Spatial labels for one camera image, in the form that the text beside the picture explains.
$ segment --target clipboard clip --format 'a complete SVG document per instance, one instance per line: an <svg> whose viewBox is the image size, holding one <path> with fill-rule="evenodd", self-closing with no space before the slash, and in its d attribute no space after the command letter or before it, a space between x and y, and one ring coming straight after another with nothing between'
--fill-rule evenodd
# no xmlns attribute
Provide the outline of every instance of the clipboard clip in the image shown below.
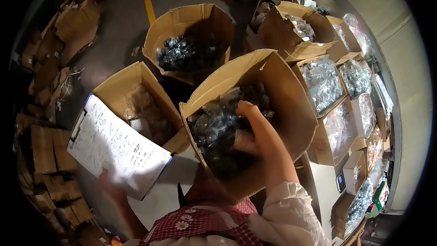
<svg viewBox="0 0 437 246"><path fill-rule="evenodd" d="M75 140L80 132L80 125L83 122L87 113L88 112L85 110L85 108L82 108L80 111L80 114L77 116L76 121L75 121L74 126L73 126L73 129L71 130L71 133L70 133L70 138L68 140L67 149L73 148L74 142L75 142Z"/></svg>

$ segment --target yellow floor line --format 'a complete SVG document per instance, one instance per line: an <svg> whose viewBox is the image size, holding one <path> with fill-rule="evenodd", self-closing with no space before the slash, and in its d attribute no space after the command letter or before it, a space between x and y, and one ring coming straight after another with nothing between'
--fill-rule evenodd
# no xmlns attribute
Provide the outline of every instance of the yellow floor line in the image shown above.
<svg viewBox="0 0 437 246"><path fill-rule="evenodd" d="M156 20L155 12L153 11L152 1L144 0L145 10L147 11L147 16L149 17L150 25Z"/></svg>

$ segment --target daisy embroidery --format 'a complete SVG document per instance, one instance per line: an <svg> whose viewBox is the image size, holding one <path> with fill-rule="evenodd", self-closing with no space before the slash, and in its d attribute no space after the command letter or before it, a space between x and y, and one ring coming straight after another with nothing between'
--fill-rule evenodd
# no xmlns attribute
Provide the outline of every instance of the daisy embroidery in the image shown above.
<svg viewBox="0 0 437 246"><path fill-rule="evenodd" d="M188 228L190 225L185 222L185 221L179 221L178 223L176 223L176 229L178 230L185 230L186 228Z"/></svg>
<svg viewBox="0 0 437 246"><path fill-rule="evenodd" d="M190 215L183 215L180 217L183 221L192 221L193 218Z"/></svg>

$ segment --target concrete floor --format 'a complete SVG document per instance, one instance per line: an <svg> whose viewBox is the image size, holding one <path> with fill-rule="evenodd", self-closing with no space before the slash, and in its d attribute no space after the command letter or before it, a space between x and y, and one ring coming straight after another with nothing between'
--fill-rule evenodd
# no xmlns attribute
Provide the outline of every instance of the concrete floor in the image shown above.
<svg viewBox="0 0 437 246"><path fill-rule="evenodd" d="M232 3L223 0L151 1L156 17L171 8L183 5L214 3L219 6L233 18L236 24L236 37L232 45L231 57L239 56L244 30L256 6L256 2L245 0L236 0ZM137 46L142 48L150 26L144 0L101 0L99 5L102 7L102 15L98 40L74 59L72 66L85 69L80 80L74 82L70 100L65 101L61 111L56 113L58 125L65 129L72 129L88 94L109 76L136 61L145 61L150 68L154 68L147 62L141 49L136 56L132 56L134 48ZM175 104L189 97L190 89L161 77L156 69L153 70ZM190 147L185 153L175 156L143 201L129 199L132 209L146 228L150 229L155 220L179 208L176 185L181 183L186 193L192 185L197 164L194 151ZM81 166L76 172L76 177L85 200L94 208L93 213L101 226L125 238L121 222L99 190L97 178Z"/></svg>

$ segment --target pink checkered shirt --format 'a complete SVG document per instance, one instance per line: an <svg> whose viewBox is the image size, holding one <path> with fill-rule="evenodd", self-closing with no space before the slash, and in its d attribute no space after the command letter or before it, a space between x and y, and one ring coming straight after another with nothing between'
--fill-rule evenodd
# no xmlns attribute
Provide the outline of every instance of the pink checkered shirt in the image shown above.
<svg viewBox="0 0 437 246"><path fill-rule="evenodd" d="M198 236L207 232L226 232L240 245L262 246L247 226L247 217L256 213L254 204L245 199L235 206L201 202L185 206L155 221L139 246L170 238Z"/></svg>

